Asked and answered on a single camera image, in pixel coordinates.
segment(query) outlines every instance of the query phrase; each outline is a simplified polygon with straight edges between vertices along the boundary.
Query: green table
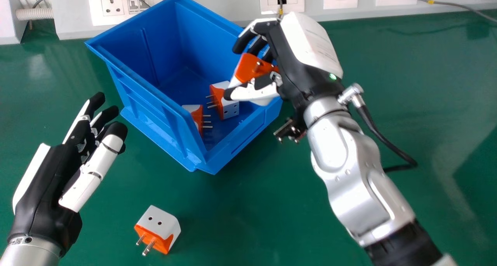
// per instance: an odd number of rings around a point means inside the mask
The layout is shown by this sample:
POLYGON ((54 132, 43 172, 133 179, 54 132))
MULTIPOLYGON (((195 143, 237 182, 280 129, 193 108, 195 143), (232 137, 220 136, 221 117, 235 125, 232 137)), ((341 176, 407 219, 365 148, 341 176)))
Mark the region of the green table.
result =
MULTIPOLYGON (((378 127, 419 161, 391 178, 435 243, 461 266, 495 265, 497 29, 472 13, 324 26, 345 84, 364 87, 378 127)), ((22 45, 0 47, 0 72, 5 238, 12 195, 39 143, 60 143, 96 91, 107 106, 121 103, 103 61, 82 40, 59 41, 50 22, 35 22, 22 45)), ((127 124, 126 153, 83 208, 82 233, 61 265, 370 265, 331 212, 307 143, 272 137, 289 114, 285 105, 216 176, 186 171, 127 124), (142 257, 144 245, 135 246, 133 226, 151 204, 181 223, 168 256, 142 257)), ((380 149, 384 165, 400 162, 380 149)))

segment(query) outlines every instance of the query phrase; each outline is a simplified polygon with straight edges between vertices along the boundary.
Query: blue crate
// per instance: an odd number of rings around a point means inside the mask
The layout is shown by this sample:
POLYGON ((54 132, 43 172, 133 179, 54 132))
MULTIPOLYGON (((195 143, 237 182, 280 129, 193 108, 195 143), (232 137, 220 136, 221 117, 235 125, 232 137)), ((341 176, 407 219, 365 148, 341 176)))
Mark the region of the blue crate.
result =
POLYGON ((279 114, 281 100, 240 103, 240 115, 201 137, 181 105, 203 104, 209 84, 230 80, 240 55, 231 47, 242 29, 192 0, 165 0, 86 45, 107 63, 121 115, 190 172, 216 174, 279 114))

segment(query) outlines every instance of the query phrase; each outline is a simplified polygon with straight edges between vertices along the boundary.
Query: green tabletop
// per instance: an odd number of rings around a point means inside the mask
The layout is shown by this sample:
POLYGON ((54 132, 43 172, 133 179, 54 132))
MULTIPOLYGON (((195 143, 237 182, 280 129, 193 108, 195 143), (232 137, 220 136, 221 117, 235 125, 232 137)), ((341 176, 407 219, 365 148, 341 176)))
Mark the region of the green tabletop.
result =
MULTIPOLYGON (((472 13, 323 25, 344 83, 362 85, 378 127, 419 162, 391 178, 422 225, 460 266, 495 265, 497 29, 472 13)), ((0 47, 0 238, 38 145, 62 142, 96 91, 122 107, 104 62, 54 31, 35 22, 23 44, 0 47)), ((82 232, 61 265, 370 265, 333 215, 308 144, 272 136, 290 114, 284 105, 216 176, 188 172, 125 122, 126 153, 82 209, 82 232), (133 226, 149 205, 179 218, 182 233, 167 256, 142 257, 145 246, 135 246, 133 226)), ((400 162, 380 150, 384 165, 400 162)))

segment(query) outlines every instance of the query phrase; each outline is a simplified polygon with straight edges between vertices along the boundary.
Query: robotic hand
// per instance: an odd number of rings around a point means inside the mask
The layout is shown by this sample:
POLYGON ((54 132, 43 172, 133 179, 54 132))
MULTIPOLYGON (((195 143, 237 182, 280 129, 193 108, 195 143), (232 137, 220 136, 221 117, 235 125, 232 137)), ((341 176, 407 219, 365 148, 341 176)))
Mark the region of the robotic hand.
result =
POLYGON ((94 117, 105 96, 86 101, 62 144, 41 144, 12 200, 14 223, 0 266, 55 266, 82 228, 80 209, 101 183, 128 129, 112 106, 94 117))
POLYGON ((298 142, 307 134, 311 163, 326 185, 332 210, 373 264, 456 265, 438 250, 385 174, 417 163, 379 133, 362 100, 362 88, 342 86, 343 70, 325 29, 299 13, 281 20, 258 19, 238 36, 233 52, 241 54, 247 46, 224 98, 267 105, 281 96, 292 103, 293 118, 275 136, 298 142), (254 61, 267 44, 262 59, 254 61), (378 146, 352 119, 349 105, 407 165, 381 167, 378 146))

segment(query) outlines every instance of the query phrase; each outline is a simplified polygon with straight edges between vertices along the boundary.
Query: robotic arm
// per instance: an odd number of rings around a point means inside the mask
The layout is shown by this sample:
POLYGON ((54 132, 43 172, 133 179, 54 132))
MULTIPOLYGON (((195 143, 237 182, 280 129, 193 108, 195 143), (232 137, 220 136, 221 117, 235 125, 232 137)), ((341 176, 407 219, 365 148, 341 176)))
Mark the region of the robotic arm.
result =
POLYGON ((56 266, 76 243, 81 207, 94 193, 119 153, 128 129, 108 124, 119 115, 99 92, 86 101, 64 142, 41 144, 14 194, 14 223, 0 266, 56 266))
POLYGON ((295 115, 275 136, 279 141, 289 137, 298 142, 307 135, 313 169, 326 185, 333 212, 373 264, 456 265, 438 250, 385 174, 417 163, 378 132, 361 97, 362 88, 358 84, 343 87, 343 70, 325 29, 299 13, 289 13, 281 20, 255 20, 238 36, 233 52, 241 54, 247 46, 224 98, 267 105, 281 96, 292 103, 295 115), (251 67, 254 77, 237 77, 240 69, 246 71, 250 69, 246 65, 253 63, 243 56, 257 56, 266 44, 269 49, 251 67), (256 73, 259 66, 271 65, 273 59, 278 67, 264 75, 256 73), (378 146, 352 119, 349 105, 407 165, 381 167, 378 146))

